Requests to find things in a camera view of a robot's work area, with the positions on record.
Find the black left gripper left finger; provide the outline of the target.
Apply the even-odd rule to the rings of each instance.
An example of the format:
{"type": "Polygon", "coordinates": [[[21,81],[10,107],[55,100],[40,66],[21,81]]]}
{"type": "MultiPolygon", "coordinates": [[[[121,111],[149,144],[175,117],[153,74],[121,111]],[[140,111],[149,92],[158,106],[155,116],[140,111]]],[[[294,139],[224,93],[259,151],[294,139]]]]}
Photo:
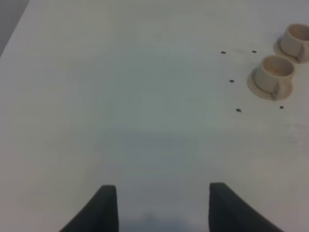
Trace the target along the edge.
{"type": "Polygon", "coordinates": [[[118,232],[117,191],[114,185],[99,188],[62,232],[118,232]]]}

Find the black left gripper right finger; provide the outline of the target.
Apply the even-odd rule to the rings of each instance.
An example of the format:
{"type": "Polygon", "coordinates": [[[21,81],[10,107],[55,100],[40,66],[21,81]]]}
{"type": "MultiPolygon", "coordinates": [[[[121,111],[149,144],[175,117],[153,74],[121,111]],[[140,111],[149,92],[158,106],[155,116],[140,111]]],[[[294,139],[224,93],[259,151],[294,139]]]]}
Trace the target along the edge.
{"type": "Polygon", "coordinates": [[[281,232],[225,183],[210,183],[209,231],[281,232]]]}

